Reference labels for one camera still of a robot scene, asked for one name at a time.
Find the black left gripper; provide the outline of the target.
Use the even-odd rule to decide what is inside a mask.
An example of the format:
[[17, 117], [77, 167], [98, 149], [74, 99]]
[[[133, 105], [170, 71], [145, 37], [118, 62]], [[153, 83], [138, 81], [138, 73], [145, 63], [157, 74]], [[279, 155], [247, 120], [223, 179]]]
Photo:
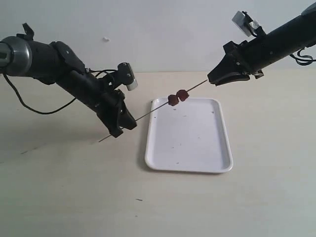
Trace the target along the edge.
[[121, 70], [104, 73], [105, 76], [97, 78], [93, 71], [72, 70], [58, 78], [58, 85], [94, 111], [117, 138], [123, 134], [120, 127], [133, 130], [137, 122], [126, 107], [124, 93], [118, 89], [126, 85], [126, 73]]

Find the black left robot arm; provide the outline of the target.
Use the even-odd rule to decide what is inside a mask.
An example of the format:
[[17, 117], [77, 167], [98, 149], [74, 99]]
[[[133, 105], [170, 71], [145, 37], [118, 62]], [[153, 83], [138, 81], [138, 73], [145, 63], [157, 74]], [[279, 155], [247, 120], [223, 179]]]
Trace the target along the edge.
[[120, 63], [116, 70], [98, 79], [61, 41], [45, 44], [10, 36], [0, 42], [0, 51], [4, 54], [1, 73], [57, 84], [94, 111], [114, 137], [120, 136], [124, 128], [132, 130], [137, 126], [125, 105], [124, 93], [118, 89], [120, 85], [129, 91], [137, 87], [129, 63]]

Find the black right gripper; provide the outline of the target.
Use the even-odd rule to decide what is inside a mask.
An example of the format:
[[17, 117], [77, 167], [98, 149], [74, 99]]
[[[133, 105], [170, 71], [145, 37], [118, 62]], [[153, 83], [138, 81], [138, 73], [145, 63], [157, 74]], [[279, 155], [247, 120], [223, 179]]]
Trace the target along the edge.
[[208, 73], [208, 81], [216, 86], [237, 81], [248, 81], [250, 76], [256, 79], [264, 76], [263, 68], [268, 66], [268, 44], [266, 40], [233, 41], [223, 46], [225, 56]]

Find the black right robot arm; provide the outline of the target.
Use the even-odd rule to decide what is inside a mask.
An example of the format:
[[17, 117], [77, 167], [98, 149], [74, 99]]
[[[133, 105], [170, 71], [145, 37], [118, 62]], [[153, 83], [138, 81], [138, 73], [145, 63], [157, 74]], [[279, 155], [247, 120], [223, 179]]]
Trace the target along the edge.
[[301, 66], [315, 62], [313, 57], [301, 55], [306, 47], [316, 44], [315, 4], [270, 33], [266, 33], [245, 11], [238, 11], [232, 21], [246, 36], [254, 39], [240, 44], [230, 41], [223, 46], [223, 59], [207, 75], [212, 85], [248, 81], [250, 76], [259, 79], [263, 77], [265, 67], [287, 56]]

